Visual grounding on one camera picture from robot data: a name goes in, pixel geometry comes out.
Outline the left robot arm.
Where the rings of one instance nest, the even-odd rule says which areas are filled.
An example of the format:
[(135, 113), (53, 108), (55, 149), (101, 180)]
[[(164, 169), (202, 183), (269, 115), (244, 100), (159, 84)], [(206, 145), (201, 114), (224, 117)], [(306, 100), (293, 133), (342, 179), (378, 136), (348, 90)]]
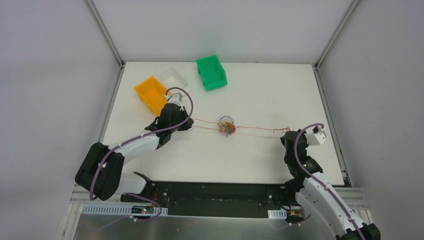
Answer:
[(167, 103), (154, 121), (136, 135), (115, 146), (94, 143), (86, 154), (76, 176), (76, 184), (89, 192), (89, 199), (105, 201), (115, 193), (133, 193), (140, 202), (152, 198), (153, 189), (138, 173), (123, 174), (130, 161), (157, 150), (171, 140), (176, 131), (186, 131), (194, 123), (192, 112), (177, 103)]

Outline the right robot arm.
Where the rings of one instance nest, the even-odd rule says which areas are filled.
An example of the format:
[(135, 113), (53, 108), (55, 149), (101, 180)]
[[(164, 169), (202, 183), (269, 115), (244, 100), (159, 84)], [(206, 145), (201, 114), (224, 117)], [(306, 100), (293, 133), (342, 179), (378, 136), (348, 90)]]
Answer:
[(381, 239), (377, 226), (365, 223), (354, 213), (329, 183), (321, 166), (308, 155), (308, 147), (320, 146), (326, 139), (327, 134), (319, 126), (311, 133), (287, 131), (280, 138), (285, 148), (284, 163), (293, 176), (284, 184), (284, 200), (301, 205), (334, 240)]

